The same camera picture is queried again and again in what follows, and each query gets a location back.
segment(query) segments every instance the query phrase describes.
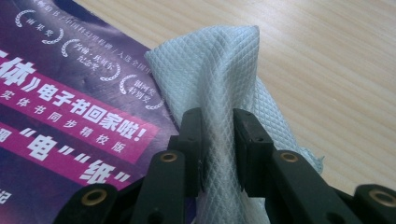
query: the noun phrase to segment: light wood surface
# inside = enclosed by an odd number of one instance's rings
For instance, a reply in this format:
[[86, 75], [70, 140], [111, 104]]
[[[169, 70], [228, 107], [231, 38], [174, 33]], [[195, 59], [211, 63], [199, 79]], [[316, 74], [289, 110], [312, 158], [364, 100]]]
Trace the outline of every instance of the light wood surface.
[[258, 75], [322, 176], [396, 189], [396, 2], [77, 0], [153, 49], [217, 24], [257, 25]]

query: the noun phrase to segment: white mesh fabric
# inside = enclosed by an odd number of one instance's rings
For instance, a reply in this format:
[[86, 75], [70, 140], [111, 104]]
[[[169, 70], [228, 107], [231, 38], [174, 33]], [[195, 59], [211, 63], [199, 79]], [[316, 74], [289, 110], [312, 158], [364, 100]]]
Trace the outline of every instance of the white mesh fabric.
[[263, 200], [238, 186], [233, 108], [254, 113], [279, 149], [301, 153], [320, 169], [309, 150], [297, 146], [276, 103], [257, 78], [259, 29], [214, 26], [169, 40], [146, 58], [179, 125], [185, 111], [201, 107], [209, 142], [205, 193], [197, 199], [198, 223], [268, 223]]

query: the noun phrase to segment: screw hole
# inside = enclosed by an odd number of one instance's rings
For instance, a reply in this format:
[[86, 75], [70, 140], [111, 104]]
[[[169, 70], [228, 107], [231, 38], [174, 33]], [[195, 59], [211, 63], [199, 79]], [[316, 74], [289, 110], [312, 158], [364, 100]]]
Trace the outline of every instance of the screw hole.
[[161, 161], [170, 162], [175, 161], [177, 159], [177, 155], [175, 153], [164, 153], [161, 155]]
[[379, 190], [379, 189], [372, 189], [369, 192], [370, 197], [387, 207], [396, 207], [396, 198], [385, 191]]
[[107, 192], [104, 189], [93, 189], [81, 198], [81, 203], [87, 206], [94, 206], [105, 200]]
[[298, 160], [298, 157], [296, 157], [294, 154], [291, 154], [289, 152], [284, 152], [280, 154], [280, 158], [288, 162], [296, 162]]

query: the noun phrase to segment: purple flyer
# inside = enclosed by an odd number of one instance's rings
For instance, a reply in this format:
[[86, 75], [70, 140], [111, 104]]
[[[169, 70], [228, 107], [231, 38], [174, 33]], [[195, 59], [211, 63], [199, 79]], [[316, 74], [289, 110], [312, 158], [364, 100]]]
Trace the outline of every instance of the purple flyer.
[[51, 223], [82, 186], [144, 176], [177, 134], [149, 49], [73, 1], [0, 11], [0, 223]]

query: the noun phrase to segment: wooden table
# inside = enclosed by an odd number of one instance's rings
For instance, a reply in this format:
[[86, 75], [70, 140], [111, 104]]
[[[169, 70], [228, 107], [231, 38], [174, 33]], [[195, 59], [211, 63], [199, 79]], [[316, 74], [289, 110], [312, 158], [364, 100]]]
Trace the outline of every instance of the wooden table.
[[258, 25], [258, 75], [299, 144], [347, 193], [396, 189], [396, 2], [77, 0], [153, 49], [216, 25]]

